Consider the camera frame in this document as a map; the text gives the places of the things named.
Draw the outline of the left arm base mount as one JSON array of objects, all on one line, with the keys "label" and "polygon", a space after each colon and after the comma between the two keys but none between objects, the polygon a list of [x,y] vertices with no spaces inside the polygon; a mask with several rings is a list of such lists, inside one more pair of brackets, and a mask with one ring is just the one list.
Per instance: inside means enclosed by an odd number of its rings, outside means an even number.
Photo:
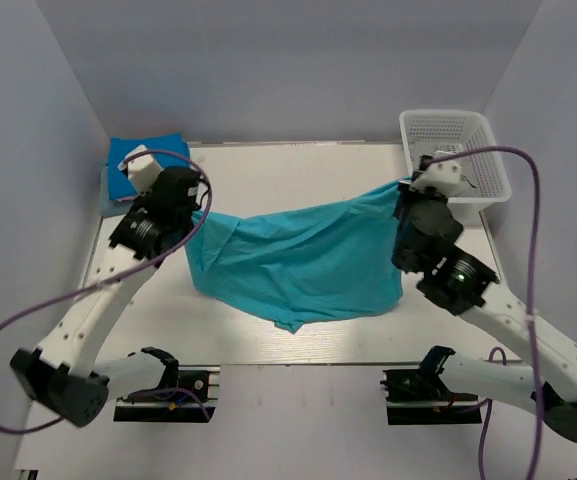
[{"label": "left arm base mount", "polygon": [[131,394],[115,403],[115,423],[206,424],[219,397],[218,366],[184,366],[154,391]]}]

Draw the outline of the teal t shirt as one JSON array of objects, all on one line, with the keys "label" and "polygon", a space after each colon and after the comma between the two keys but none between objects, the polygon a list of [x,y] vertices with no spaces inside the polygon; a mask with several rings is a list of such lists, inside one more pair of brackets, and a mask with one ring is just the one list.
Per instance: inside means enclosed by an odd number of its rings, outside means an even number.
[{"label": "teal t shirt", "polygon": [[404,293],[391,261],[398,187],[248,218],[211,212],[185,246],[193,285],[291,333],[388,313]]}]

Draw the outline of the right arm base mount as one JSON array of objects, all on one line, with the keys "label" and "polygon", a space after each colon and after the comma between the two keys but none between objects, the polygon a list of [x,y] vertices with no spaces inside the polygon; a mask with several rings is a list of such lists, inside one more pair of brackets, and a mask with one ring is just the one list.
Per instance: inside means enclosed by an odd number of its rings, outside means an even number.
[{"label": "right arm base mount", "polygon": [[380,385],[389,426],[482,423],[477,395],[450,392],[421,376],[415,368],[384,370]]}]

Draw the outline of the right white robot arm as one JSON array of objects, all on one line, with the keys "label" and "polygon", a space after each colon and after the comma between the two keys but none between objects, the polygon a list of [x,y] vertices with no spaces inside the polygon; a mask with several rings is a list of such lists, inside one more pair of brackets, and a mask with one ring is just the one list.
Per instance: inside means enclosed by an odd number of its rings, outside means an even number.
[{"label": "right white robot arm", "polygon": [[430,303],[487,332],[525,363],[477,366],[435,346],[419,367],[421,390],[434,399],[468,390],[513,405],[577,443],[577,342],[541,316],[530,316],[491,268],[456,246],[463,226],[438,191],[404,190],[394,216],[393,265],[419,274],[416,287]]}]

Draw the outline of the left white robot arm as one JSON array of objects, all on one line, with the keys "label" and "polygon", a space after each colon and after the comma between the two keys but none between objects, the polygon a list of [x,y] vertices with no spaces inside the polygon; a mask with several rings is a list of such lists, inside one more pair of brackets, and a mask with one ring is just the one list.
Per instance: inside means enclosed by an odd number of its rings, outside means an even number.
[{"label": "left white robot arm", "polygon": [[97,356],[139,289],[162,264],[161,254],[193,230],[201,182],[198,171],[161,171],[111,233],[93,280],[57,326],[33,350],[18,350],[10,366],[29,397],[62,419],[84,427],[104,405],[139,391],[167,399],[179,387],[179,363],[168,352],[144,347],[112,361]]}]

